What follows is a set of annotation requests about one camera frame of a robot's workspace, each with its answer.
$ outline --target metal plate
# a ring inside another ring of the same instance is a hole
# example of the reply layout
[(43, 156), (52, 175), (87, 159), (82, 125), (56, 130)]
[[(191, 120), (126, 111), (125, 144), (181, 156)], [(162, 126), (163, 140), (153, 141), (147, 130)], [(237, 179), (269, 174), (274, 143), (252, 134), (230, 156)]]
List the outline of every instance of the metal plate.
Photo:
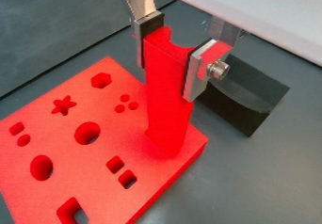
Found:
[(183, 0), (322, 66), (322, 0)]

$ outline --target red block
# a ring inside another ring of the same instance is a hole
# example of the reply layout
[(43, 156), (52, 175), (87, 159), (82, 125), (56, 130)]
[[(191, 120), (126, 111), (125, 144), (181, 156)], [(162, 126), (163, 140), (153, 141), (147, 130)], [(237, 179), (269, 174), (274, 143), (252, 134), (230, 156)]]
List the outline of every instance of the red block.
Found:
[(169, 157), (145, 132), (146, 87), (107, 57), (0, 122), (0, 190), (18, 224), (133, 223), (203, 151), (189, 124)]
[(145, 38), (145, 69), (147, 88), (149, 132), (154, 143), (169, 155), (182, 148), (194, 103), (183, 98), (189, 53), (170, 41), (165, 26)]

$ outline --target red foam board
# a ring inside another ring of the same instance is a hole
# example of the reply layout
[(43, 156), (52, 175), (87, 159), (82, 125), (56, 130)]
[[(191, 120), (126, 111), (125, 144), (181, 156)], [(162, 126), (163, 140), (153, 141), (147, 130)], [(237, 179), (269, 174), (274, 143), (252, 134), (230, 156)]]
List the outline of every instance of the red foam board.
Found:
[(203, 151), (189, 124), (169, 157), (146, 135), (146, 87), (107, 57), (0, 121), (0, 190), (18, 224), (133, 223)]

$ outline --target gray floor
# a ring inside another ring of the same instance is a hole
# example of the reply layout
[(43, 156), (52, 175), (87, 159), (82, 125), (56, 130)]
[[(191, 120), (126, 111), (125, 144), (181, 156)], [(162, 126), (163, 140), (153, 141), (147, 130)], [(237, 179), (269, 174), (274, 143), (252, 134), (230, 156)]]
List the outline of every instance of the gray floor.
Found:
[[(207, 38), (207, 14), (182, 2), (163, 12), (178, 44)], [(205, 153), (142, 224), (322, 224), (322, 69), (256, 37), (234, 52), (290, 91), (252, 138), (197, 103), (191, 121), (210, 138)], [(106, 56), (143, 81), (126, 29), (4, 99), (0, 118)], [(2, 201), (0, 208), (0, 223), (11, 224)]]

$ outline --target small round hole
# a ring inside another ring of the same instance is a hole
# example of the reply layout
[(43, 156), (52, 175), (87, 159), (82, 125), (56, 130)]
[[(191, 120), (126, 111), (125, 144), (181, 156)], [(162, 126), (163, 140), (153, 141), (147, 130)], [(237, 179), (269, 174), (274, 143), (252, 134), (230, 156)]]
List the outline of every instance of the small round hole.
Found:
[(93, 144), (101, 134), (101, 128), (95, 122), (85, 122), (75, 130), (75, 141), (81, 145)]
[(23, 147), (28, 145), (31, 142), (31, 136), (30, 135), (23, 135), (22, 137), (18, 138), (16, 144), (18, 146)]
[(46, 181), (54, 174), (54, 162), (46, 155), (38, 155), (31, 162), (31, 174), (38, 181)]
[(123, 102), (129, 102), (129, 101), (130, 101), (130, 95), (129, 95), (129, 94), (123, 94), (123, 95), (121, 96), (121, 100), (122, 100)]
[(131, 110), (137, 110), (137, 109), (139, 108), (139, 104), (138, 104), (137, 102), (131, 102), (131, 103), (129, 104), (129, 108), (130, 108)]
[(123, 105), (123, 104), (119, 104), (119, 105), (117, 106), (115, 110), (117, 110), (118, 113), (125, 112), (125, 110), (126, 110), (125, 105)]

